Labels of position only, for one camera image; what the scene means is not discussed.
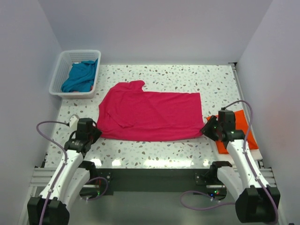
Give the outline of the magenta t shirt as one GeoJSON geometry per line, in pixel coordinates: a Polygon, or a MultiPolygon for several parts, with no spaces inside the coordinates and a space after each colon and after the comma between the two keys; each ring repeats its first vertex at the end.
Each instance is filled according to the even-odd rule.
{"type": "Polygon", "coordinates": [[[204,126],[199,93],[144,91],[144,81],[120,82],[99,105],[106,139],[165,142],[198,138],[204,126]]]}

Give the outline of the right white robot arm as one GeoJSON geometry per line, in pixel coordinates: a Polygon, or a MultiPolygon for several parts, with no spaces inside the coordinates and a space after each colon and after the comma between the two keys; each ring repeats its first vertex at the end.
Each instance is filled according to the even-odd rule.
{"type": "Polygon", "coordinates": [[[235,211],[242,223],[278,222],[280,192],[271,187],[251,155],[247,138],[236,128],[233,111],[222,108],[218,116],[211,116],[201,133],[219,141],[234,161],[215,161],[210,166],[209,179],[214,184],[225,184],[235,200],[235,211]]]}

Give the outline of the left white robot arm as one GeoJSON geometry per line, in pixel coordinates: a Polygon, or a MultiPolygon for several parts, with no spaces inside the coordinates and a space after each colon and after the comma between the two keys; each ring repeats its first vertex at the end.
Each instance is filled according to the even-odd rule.
{"type": "Polygon", "coordinates": [[[73,128],[73,132],[64,145],[58,145],[63,151],[59,165],[41,193],[32,196],[27,203],[30,225],[67,225],[70,208],[84,185],[94,183],[96,186],[91,200],[103,195],[99,191],[101,183],[108,187],[107,179],[97,175],[95,164],[84,159],[102,134],[96,122],[74,117],[66,125],[73,128]]]}

